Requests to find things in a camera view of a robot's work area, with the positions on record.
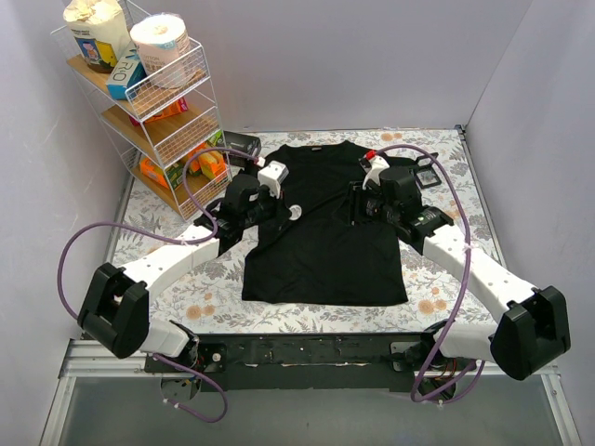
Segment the black t-shirt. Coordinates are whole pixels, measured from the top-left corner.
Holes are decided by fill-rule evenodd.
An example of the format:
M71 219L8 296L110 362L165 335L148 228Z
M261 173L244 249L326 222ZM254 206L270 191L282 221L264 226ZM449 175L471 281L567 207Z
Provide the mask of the black t-shirt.
M346 221L349 183L364 180L359 159L367 152L344 141L285 145L267 157L289 169L285 202L300 205L302 215L283 225L272 220L258 227L258 246L245 260L243 300L353 306L407 301L394 228ZM390 164L413 162L390 158Z

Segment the label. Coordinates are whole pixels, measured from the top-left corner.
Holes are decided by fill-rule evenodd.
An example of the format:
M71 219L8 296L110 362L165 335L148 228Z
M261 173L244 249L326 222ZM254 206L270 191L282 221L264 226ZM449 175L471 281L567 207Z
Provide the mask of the label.
M118 59L115 56L112 45L100 42L92 38L75 37L76 43L81 48L85 62L90 65L97 65L104 70L111 70L115 67Z
M151 52L147 50L143 51L143 49L144 46L140 50L142 65L145 67L145 71L150 74L161 70L165 65L188 53L191 49L190 39L188 38L188 33L184 31L175 41L172 40L166 44L153 46ZM189 74L192 71L192 67L187 65L190 64L179 64L175 69L183 70L186 74Z

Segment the black joint housing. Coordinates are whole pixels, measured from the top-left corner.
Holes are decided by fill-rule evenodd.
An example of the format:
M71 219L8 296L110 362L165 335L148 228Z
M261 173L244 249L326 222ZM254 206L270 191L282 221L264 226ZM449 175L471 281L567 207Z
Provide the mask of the black joint housing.
M117 358L127 358L139 349L149 333L146 286L145 282L127 277L122 268L111 263L101 265L86 292L78 325Z
M566 299L553 286L536 290L522 303L510 303L492 339L498 366L519 381L570 348Z

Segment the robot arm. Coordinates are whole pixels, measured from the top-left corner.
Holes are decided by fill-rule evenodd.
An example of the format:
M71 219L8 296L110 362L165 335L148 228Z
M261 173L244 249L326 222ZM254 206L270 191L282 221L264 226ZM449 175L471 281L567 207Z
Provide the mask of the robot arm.
M455 322L440 345L448 358L495 362L522 380L570 348L565 298L556 288L536 288L502 268L479 248L465 244L461 230L440 209L421 202L413 174L389 167L380 157L361 160L367 175L350 186L350 223L379 220L391 224L400 240L461 280L465 252L472 249L468 288L490 311L490 325ZM425 359L444 322L430 327L425 346L410 355Z
M271 218L295 218L295 209L285 207L281 192L286 175L286 167L275 162L258 171L258 179L240 174L227 188L219 210L212 211L218 223L214 234L211 221L201 216L178 237L184 244L162 246L120 268L110 263L99 267L78 324L117 358L141 350L193 366L198 338L176 322L149 318L149 306L184 274L240 242L245 229Z

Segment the wooden shelf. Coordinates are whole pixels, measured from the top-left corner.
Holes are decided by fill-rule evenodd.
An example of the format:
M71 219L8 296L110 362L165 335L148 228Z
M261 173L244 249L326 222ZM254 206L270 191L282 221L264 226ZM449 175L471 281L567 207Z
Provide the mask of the wooden shelf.
M124 138L130 141L134 146L138 147L147 156L149 156L149 158L151 158L156 164L159 164L153 146L160 144L162 141L183 128L200 114L201 113L191 104L188 104L188 110L183 113L145 124L145 128L147 129L147 133L151 138L152 144L151 141L147 139L142 127L140 125L132 125L130 119L128 119L128 114L117 105L114 105L113 107L110 107L108 110L104 111L101 114L101 117L110 126L117 129ZM196 139L195 144L189 144L191 142L193 141L190 138L178 138L176 141L174 141L176 147L168 147L166 152L161 153L161 159L163 163L171 164L179 160L189 150L198 146L200 140Z
M172 192L170 189L164 188L161 184L156 183L149 177L142 175L142 173L140 172L140 168L137 165L132 168L132 173L136 178L142 181L149 189L155 192L159 196L159 198L166 202L174 211L176 211L178 214L182 216L178 208L178 205L176 204L176 200L174 199L174 194L176 195L176 199L178 199L179 206L181 207L184 204L184 202L186 202L190 198L188 196L188 192L186 191L183 185ZM188 176L187 179L188 186L190 187L190 190L193 194L202 189L211 181L204 175L200 175L198 177Z
M96 86L103 93L108 95L108 87L106 83L110 77L108 73L96 72L89 68L86 64L85 59L80 54L67 60L68 64L83 75L87 81ZM198 86L200 82L208 79L206 72L197 69L196 74L186 85L179 88L161 88L159 86L146 82L142 84L137 90L137 95L132 99L128 100L116 100L112 99L115 103L120 104L129 114L138 120L146 119L149 116L156 114L167 105L173 102L173 99L183 94L186 89L194 88Z
M110 96L110 92L108 91L108 87L106 86L106 83L110 78L109 73L96 72L94 70L91 70L89 66L86 64L85 60L83 59L83 56L81 56L80 54L78 56L74 56L71 59L68 59L67 63L71 66L71 68L77 70L80 74L82 74L87 79L87 81L96 86L106 95ZM132 106L130 105L130 102L128 102L127 100L112 100L113 102L117 102L122 107L124 107L132 116L137 115L134 112Z

